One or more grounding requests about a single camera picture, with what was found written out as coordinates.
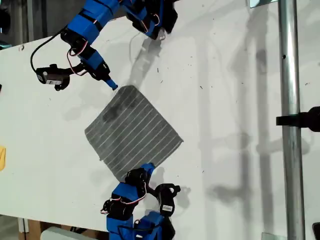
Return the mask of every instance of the red wire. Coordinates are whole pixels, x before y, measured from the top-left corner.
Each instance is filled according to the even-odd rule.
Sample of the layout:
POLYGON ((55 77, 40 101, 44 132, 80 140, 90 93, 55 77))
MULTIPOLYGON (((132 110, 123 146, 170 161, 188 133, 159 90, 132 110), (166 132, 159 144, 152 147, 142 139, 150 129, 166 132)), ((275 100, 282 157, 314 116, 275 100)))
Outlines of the red wire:
POLYGON ((155 26, 158 26, 159 23, 160 23, 160 18, 159 18, 159 16, 158 16, 158 14, 154 14, 154 16, 156 16, 156 17, 158 18, 158 23, 155 25, 155 26))
POLYGON ((140 202, 142 199, 144 199, 146 196, 147 196, 147 186, 146 186, 146 183, 144 183, 144 196, 143 197, 140 197, 139 199, 135 200, 135 201, 132 201, 132 202, 123 202, 121 201, 122 204, 125 204, 125 205, 131 205, 131 204, 135 204, 135 203, 138 203, 140 202))
POLYGON ((141 20, 141 22, 142 22, 142 24, 143 24, 143 26, 144 26, 144 30, 145 30, 144 32, 147 33, 147 32, 148 32, 148 28, 146 27, 144 21, 141 20))
POLYGON ((87 45, 88 45, 88 41, 85 42, 83 48, 82 48, 78 53, 71 54, 71 52, 70 52, 70 56, 71 56, 71 57, 76 57, 76 56, 80 55, 80 54, 85 50, 85 48, 86 48, 87 45))
POLYGON ((71 64, 71 62, 70 62, 70 59, 69 59, 70 51, 71 51, 71 48, 70 48, 69 51, 66 53, 66 58, 68 59, 68 62, 69 62, 71 71, 72 71, 74 74, 78 75, 78 76, 83 76, 83 75, 85 75, 88 71, 84 71, 84 72, 81 73, 81 74, 78 74, 78 73, 76 73, 76 72, 74 71, 74 67, 72 66, 72 64, 71 64))

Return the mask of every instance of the white wire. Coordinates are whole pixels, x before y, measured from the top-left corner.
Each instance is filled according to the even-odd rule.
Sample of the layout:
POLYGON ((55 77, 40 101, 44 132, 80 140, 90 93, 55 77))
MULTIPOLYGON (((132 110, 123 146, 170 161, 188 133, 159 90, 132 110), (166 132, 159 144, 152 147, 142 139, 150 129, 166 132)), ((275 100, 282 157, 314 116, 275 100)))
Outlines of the white wire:
POLYGON ((144 199, 144 198, 147 196, 147 186, 146 186, 146 183, 144 183, 144 192, 145 192, 144 196, 143 196, 143 197, 140 197, 139 199, 137 199, 137 200, 135 200, 135 201, 132 201, 132 202, 123 202, 122 200, 120 200, 120 201, 121 201, 122 204, 125 204, 125 205, 131 205, 131 204, 135 204, 135 203, 137 203, 137 202, 140 202, 142 199, 144 199))

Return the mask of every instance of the white stripe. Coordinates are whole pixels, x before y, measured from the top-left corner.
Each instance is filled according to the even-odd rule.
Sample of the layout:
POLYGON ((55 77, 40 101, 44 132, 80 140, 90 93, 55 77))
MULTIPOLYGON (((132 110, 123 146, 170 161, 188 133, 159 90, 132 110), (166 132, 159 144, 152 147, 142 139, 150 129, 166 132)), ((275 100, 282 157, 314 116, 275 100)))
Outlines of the white stripe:
MULTIPOLYGON (((140 121, 140 123, 141 123, 152 111, 153 111, 153 109, 151 109, 151 110, 147 113, 147 115, 144 116, 144 118, 140 121)), ((134 137, 110 162, 107 163, 108 166, 109 166, 109 164, 111 164, 111 163, 118 157, 118 155, 119 155, 120 153, 122 153, 122 151, 123 151, 134 139, 136 139, 136 137, 141 133, 141 131, 139 131, 139 133, 138 133, 137 135, 135 135, 135 137, 134 137)))
POLYGON ((115 133, 115 131, 118 129, 118 128, 120 128, 120 126, 121 126, 121 124, 123 124, 127 119, 128 119, 128 117, 134 112, 134 110, 136 110, 136 108, 141 104, 143 102, 143 99, 139 102, 139 104, 137 105, 137 106, 135 106, 135 108, 130 112, 130 114, 128 114, 128 116, 126 116, 126 118, 119 124, 119 126, 113 131, 113 133, 111 133, 104 141, 103 141, 103 143, 101 143, 99 146, 98 146, 98 149, 102 146, 102 144, 104 144, 110 137, 111 137, 111 135, 112 134, 114 134, 115 133))
MULTIPOLYGON (((128 99, 128 97, 132 94, 132 92, 133 92, 133 90, 134 89, 132 89, 132 91, 129 93, 129 95, 125 98, 125 100, 123 100, 123 102, 120 104, 120 106, 122 106, 122 104, 128 99)), ((97 133, 100 131, 100 129, 102 129, 103 127, 104 127, 104 125, 106 124, 106 122, 107 121, 105 121, 103 124, 102 124, 102 126, 100 127, 100 128, 98 128, 97 130, 96 130, 96 133, 90 138, 90 139, 88 139, 88 141, 90 142, 96 135, 97 135, 97 133)))
POLYGON ((159 154, 163 151, 163 149, 165 149, 177 136, 174 136, 174 138, 171 139, 170 142, 168 142, 156 155, 153 156, 153 158, 151 158, 151 160, 149 161, 149 163, 152 162, 152 160, 159 154))
MULTIPOLYGON (((172 154, 172 153, 176 150, 176 147, 177 147, 179 144, 181 144, 181 141, 179 141, 179 142, 174 146, 174 148, 173 148, 168 154, 166 154, 160 161, 158 161, 158 163, 155 164, 154 167, 155 167, 155 168, 158 167, 170 154, 172 154)), ((136 165, 134 165, 129 171, 135 169, 136 165)))
MULTIPOLYGON (((117 99, 114 101, 114 103, 112 104, 111 107, 113 107, 117 103, 118 99, 125 93, 125 91, 126 91, 126 89, 123 90, 123 92, 121 94, 119 94, 119 96, 116 96, 117 99)), ((99 115, 103 115, 111 107, 108 108, 108 106, 107 106, 99 115)), ((97 120, 97 122, 95 123, 95 121, 93 121, 93 124, 95 123, 94 126, 92 126, 92 128, 86 134, 90 133, 97 126, 97 124, 100 122, 101 118, 99 117, 99 118, 96 118, 95 120, 97 120)))
MULTIPOLYGON (((130 104, 133 103, 136 98, 137 98, 137 96, 135 96, 135 98, 133 99, 132 102, 130 102, 130 104)), ((104 131, 104 133, 103 133, 101 136, 99 136, 98 141, 99 141, 100 138, 111 128, 111 126, 117 121, 117 119, 121 117, 121 115, 122 115, 127 109, 128 109, 128 108, 126 108, 116 119, 113 120, 113 122, 112 122, 112 123, 110 124, 110 126, 104 131)), ((106 124, 106 122, 107 122, 107 121, 105 121, 105 122, 102 124, 102 126, 101 126, 99 129, 96 130, 96 133, 92 136, 92 138, 91 138, 90 140, 92 140, 92 139, 97 135, 97 133, 104 127, 104 125, 106 124)))
MULTIPOLYGON (((161 129, 161 131, 159 131, 159 132, 157 133, 157 135, 155 135, 155 136, 148 142, 148 144, 146 144, 144 147, 148 146, 148 145, 152 142, 152 140, 155 139, 155 137, 158 136, 159 133, 162 132, 162 130, 163 130, 166 126, 167 126, 167 125, 165 125, 165 126, 161 129)), ((172 131, 172 129, 170 129, 170 131, 167 132, 166 135, 165 135, 163 138, 161 138, 161 140, 158 141, 158 143, 157 143, 153 148, 151 148, 151 150, 148 151, 148 152, 146 153, 146 155, 144 155, 131 169, 134 169, 134 167, 137 166, 137 165, 142 161, 142 159, 144 159, 156 146, 158 146, 158 144, 161 143, 162 140, 165 139, 166 136, 168 136, 169 133, 171 133, 171 131, 172 131)))
MULTIPOLYGON (((135 118, 128 124, 128 126, 125 127, 125 129, 128 128, 128 127, 130 126, 130 124, 131 124, 134 120, 136 120, 136 118, 142 113, 142 111, 143 111, 147 106, 149 106, 149 104, 147 104, 147 105, 144 106, 144 108, 137 114, 137 116, 135 116, 135 118)), ((104 159, 107 159, 107 158, 109 157, 109 155, 112 154, 112 153, 114 152, 114 150, 115 150, 117 147, 119 147, 120 144, 121 144, 137 127, 138 127, 138 125, 135 126, 135 128, 132 129, 132 130, 125 136, 125 138, 119 143, 119 145, 116 146, 116 147, 114 147, 113 150, 112 150, 112 151, 108 154, 108 156, 106 156, 104 159)), ((108 149, 108 148, 106 147, 106 148, 102 151, 102 153, 100 154, 100 156, 102 156, 107 149, 108 149)))
POLYGON ((154 167, 156 168, 159 164, 161 164, 170 154, 172 154, 175 150, 176 150, 176 147, 181 144, 181 141, 179 141, 173 148, 171 151, 169 151, 168 154, 166 154, 160 161, 158 161, 157 164, 154 165, 154 167))
MULTIPOLYGON (((155 119, 156 116, 158 116, 158 114, 156 114, 156 115, 147 123, 147 125, 145 125, 143 129, 141 129, 141 131, 139 131, 139 133, 134 137, 134 139, 155 119)), ((147 135, 145 135, 123 158, 121 158, 121 160, 120 160, 116 165, 114 165, 112 168, 110 168, 110 170, 112 170, 112 169, 114 169, 116 166, 118 166, 118 165, 126 158, 126 156, 127 156, 129 153, 131 153, 131 152, 133 151, 133 149, 135 149, 136 146, 138 146, 138 144, 139 144, 143 139, 145 139, 145 137, 146 137, 147 135)))
MULTIPOLYGON (((154 127, 134 146, 133 149, 135 149, 136 146, 138 146, 138 145, 149 135, 149 133, 151 133, 151 132, 155 129, 156 126, 154 126, 154 127)), ((140 151, 138 151, 138 152, 136 153, 136 155, 134 155, 134 156, 131 158, 131 160, 128 161, 128 162, 123 166, 123 168, 121 168, 116 174, 118 174, 119 172, 121 172, 122 169, 124 169, 129 163, 131 163, 131 161, 132 161, 143 149, 145 149, 145 147, 146 147, 148 144, 144 145, 144 147, 141 148, 140 151)))

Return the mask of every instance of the black cable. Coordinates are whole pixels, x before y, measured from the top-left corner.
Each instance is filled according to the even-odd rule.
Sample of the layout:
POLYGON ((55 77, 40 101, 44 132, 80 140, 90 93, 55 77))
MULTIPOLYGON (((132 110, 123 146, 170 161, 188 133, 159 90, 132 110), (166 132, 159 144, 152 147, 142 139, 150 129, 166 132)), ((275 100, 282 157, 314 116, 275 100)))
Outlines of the black cable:
POLYGON ((31 57, 30 57, 30 65, 31 65, 31 68, 32 70, 36 73, 36 70, 35 70, 35 67, 34 67, 34 63, 33 63, 33 58, 34 58, 34 55, 35 53, 41 48, 43 47, 44 45, 46 45, 47 43, 49 43, 50 41, 52 41, 56 36, 58 36, 62 31, 63 29, 61 29, 60 31, 58 31, 55 35, 53 35, 52 37, 50 37, 47 41, 45 41, 44 43, 40 44, 34 51, 33 53, 31 54, 31 57))
POLYGON ((27 240, 27 234, 26 234, 26 225, 25 225, 25 219, 22 219, 23 221, 23 233, 24 233, 24 240, 27 240))
POLYGON ((122 233, 120 231, 120 228, 122 229, 129 229, 129 230, 135 230, 137 232, 145 232, 145 231, 153 231, 154 229, 160 227, 161 225, 158 224, 158 225, 155 225, 154 227, 151 227, 151 228, 142 228, 142 229, 139 229, 139 228, 134 228, 134 227, 129 227, 129 226, 118 226, 118 232, 119 232, 119 236, 121 238, 121 240, 125 240, 124 237, 122 236, 122 233))
POLYGON ((78 228, 77 230, 75 230, 77 234, 83 234, 85 231, 87 231, 87 229, 85 228, 78 228))

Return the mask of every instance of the black clamp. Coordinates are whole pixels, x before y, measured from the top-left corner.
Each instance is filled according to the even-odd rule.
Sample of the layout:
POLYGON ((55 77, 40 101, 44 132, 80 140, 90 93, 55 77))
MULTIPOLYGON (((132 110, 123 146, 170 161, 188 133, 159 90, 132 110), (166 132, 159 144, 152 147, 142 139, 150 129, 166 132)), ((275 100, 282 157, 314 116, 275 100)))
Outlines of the black clamp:
POLYGON ((308 112, 300 112, 289 116, 278 116, 277 126, 309 128, 313 132, 320 132, 320 106, 311 108, 308 112))
POLYGON ((171 217, 175 211, 174 198, 181 191, 180 186, 173 183, 163 183, 157 186, 154 191, 160 205, 160 214, 167 218, 171 217))
POLYGON ((82 63, 75 66, 73 71, 71 68, 58 68, 56 64, 51 64, 49 67, 36 69, 36 75, 40 83, 54 85, 56 91, 64 90, 70 83, 70 75, 79 73, 85 67, 82 63))

